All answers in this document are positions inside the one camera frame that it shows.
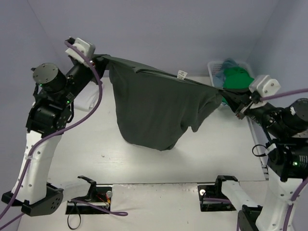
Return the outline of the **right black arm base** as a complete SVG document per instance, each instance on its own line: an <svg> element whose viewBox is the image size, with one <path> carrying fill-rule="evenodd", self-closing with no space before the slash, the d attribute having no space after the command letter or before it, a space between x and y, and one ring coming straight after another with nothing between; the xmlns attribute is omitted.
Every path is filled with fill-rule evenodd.
<svg viewBox="0 0 308 231"><path fill-rule="evenodd" d="M238 182L235 176L218 175L215 183L202 183L197 185L201 212L235 211L230 200L222 193L224 181Z"/></svg>

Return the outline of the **green t shirt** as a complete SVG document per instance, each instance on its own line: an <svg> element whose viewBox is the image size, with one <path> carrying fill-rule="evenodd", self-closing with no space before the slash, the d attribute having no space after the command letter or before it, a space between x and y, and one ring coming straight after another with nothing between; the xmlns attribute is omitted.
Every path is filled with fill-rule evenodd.
<svg viewBox="0 0 308 231"><path fill-rule="evenodd" d="M226 68L223 74L225 76L224 89L246 89L254 81L248 71L241 67Z"/></svg>

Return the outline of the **white t shirt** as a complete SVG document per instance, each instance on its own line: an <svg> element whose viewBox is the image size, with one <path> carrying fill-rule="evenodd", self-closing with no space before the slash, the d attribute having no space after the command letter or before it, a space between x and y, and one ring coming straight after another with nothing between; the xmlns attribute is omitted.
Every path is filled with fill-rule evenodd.
<svg viewBox="0 0 308 231"><path fill-rule="evenodd" d="M74 108L80 111L89 112L96 105L98 98L99 86L91 81L75 98Z"/></svg>

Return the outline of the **white plastic basket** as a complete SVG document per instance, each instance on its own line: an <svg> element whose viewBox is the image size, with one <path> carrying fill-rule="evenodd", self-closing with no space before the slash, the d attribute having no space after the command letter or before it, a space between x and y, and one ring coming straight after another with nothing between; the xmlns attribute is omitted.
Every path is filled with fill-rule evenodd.
<svg viewBox="0 0 308 231"><path fill-rule="evenodd" d="M225 76L223 74L223 70L226 68L232 68L232 67L241 67L248 71L250 76L254 78L252 71L250 70L250 67L245 62L237 62L233 60L232 58L226 59L221 62L209 62L208 63L208 71L211 78L212 86L217 88L223 88L223 84L225 81Z"/></svg>

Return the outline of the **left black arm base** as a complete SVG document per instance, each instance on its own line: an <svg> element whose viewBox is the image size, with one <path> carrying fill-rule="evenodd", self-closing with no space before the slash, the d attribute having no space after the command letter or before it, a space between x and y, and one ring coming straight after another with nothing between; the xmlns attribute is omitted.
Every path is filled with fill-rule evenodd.
<svg viewBox="0 0 308 231"><path fill-rule="evenodd" d="M113 196L112 186L98 186L96 181L78 176L78 180L64 186L63 201L67 202L66 214L69 229L76 230L70 225L70 215L78 215L81 224L81 215L113 214L110 211L111 198Z"/></svg>

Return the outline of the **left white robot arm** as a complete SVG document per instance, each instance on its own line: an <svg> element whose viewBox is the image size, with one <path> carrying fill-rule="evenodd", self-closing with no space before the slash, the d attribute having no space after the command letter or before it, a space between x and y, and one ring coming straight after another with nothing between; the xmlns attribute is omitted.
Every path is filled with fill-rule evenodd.
<svg viewBox="0 0 308 231"><path fill-rule="evenodd" d="M74 101L90 83L100 84L107 66L102 55L85 63L73 61L64 74L53 63L33 68L34 104L26 122L26 149L21 171L11 191L2 195L7 207L19 207L31 216L50 215L64 201L80 197L90 202L96 197L95 181L79 176L76 182L60 188L47 178L55 149L62 135L72 128Z"/></svg>

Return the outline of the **grey t shirt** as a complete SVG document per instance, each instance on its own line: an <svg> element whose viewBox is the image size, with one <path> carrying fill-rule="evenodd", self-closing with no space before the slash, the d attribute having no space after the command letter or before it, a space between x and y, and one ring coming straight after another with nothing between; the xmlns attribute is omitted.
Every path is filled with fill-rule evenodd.
<svg viewBox="0 0 308 231"><path fill-rule="evenodd" d="M93 60L98 70L107 65L117 125L130 144L170 150L188 128L197 132L222 101L215 87L145 64L107 54Z"/></svg>

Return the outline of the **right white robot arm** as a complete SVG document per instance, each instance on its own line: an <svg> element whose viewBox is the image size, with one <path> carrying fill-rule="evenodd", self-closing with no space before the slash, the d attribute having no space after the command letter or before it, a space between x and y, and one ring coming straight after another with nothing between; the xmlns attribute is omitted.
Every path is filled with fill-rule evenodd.
<svg viewBox="0 0 308 231"><path fill-rule="evenodd" d="M301 98L286 108L268 103L267 96L246 89L221 91L238 118L245 116L263 129L267 143L269 184L264 205L254 203L234 176L218 176L213 193L227 197L238 212L237 230L290 231L295 204L308 183L308 101Z"/></svg>

